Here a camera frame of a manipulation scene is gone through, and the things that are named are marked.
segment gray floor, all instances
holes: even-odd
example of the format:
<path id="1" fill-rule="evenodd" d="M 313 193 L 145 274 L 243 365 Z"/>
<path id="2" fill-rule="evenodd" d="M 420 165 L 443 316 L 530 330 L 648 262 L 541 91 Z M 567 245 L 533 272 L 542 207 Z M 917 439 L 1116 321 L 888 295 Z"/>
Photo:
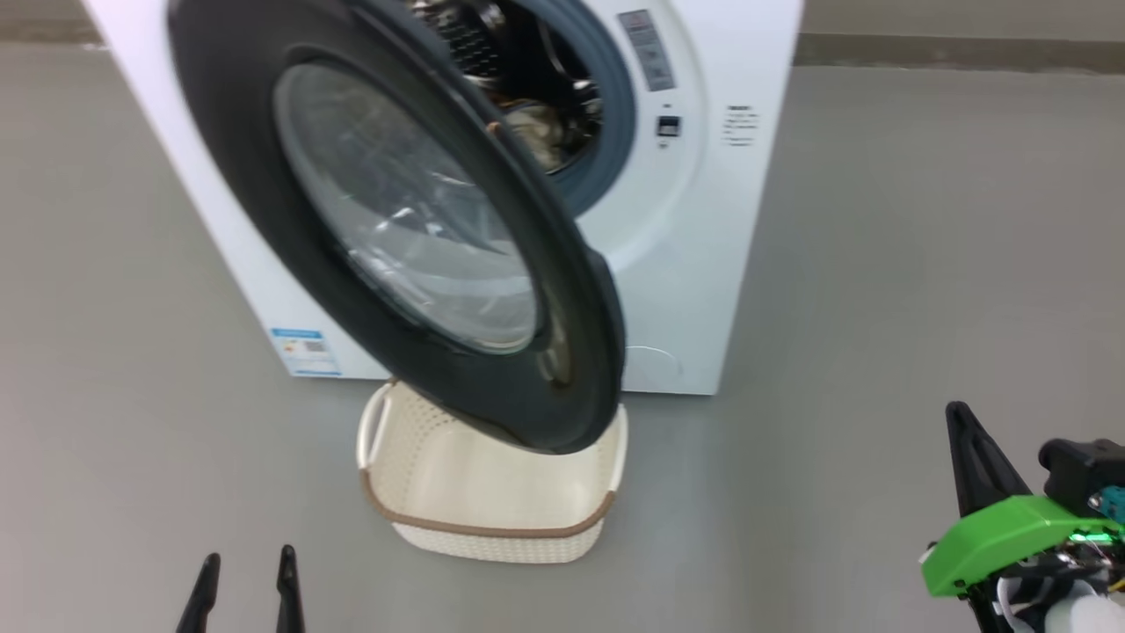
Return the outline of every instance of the gray floor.
<path id="1" fill-rule="evenodd" d="M 105 53 L 0 47 L 0 630 L 950 632 L 964 399 L 1033 485 L 1125 441 L 1125 80 L 796 71 L 722 394 L 630 397 L 588 558 L 412 550 L 359 491 L 371 385 L 291 380 Z"/>

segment round glass door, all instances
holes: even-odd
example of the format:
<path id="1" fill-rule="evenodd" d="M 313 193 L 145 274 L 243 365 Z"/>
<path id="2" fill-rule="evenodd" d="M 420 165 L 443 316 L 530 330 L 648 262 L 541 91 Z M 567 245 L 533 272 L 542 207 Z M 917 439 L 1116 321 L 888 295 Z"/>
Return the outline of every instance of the round glass door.
<path id="1" fill-rule="evenodd" d="M 273 109 L 297 179 L 374 289 L 471 350 L 526 346 L 538 327 L 528 266 L 426 129 L 371 83 L 320 63 L 287 69 Z"/>

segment gray label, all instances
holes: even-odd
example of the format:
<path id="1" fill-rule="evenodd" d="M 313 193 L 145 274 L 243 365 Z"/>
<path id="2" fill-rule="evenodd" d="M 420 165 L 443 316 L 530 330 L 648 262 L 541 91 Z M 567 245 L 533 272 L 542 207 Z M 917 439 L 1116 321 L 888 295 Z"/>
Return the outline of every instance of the gray label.
<path id="1" fill-rule="evenodd" d="M 621 26 L 629 34 L 629 42 L 637 52 L 637 60 L 645 70 L 645 81 L 648 82 L 649 92 L 659 90 L 670 90 L 676 87 L 676 81 L 672 76 L 672 64 L 668 55 L 664 52 L 664 44 L 660 42 L 656 26 L 652 25 L 652 17 L 647 10 L 629 11 L 620 13 L 618 19 Z"/>

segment white washing machine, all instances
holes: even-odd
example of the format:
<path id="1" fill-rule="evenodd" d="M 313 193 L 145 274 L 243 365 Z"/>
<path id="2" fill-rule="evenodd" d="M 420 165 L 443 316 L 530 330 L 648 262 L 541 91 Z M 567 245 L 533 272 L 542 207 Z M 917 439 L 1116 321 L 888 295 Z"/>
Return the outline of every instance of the white washing machine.
<path id="1" fill-rule="evenodd" d="M 86 3 L 294 376 L 717 391 L 800 0 Z"/>

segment white plastic basket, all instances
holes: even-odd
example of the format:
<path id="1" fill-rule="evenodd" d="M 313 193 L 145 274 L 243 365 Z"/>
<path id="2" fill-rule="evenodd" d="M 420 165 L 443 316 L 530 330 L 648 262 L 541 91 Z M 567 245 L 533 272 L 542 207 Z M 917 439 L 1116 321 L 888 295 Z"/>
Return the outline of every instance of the white plastic basket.
<path id="1" fill-rule="evenodd" d="M 356 459 L 368 499 L 411 544 L 483 561 L 565 563 L 602 532 L 628 426 L 620 407 L 585 451 L 529 453 L 392 382 L 363 412 Z"/>

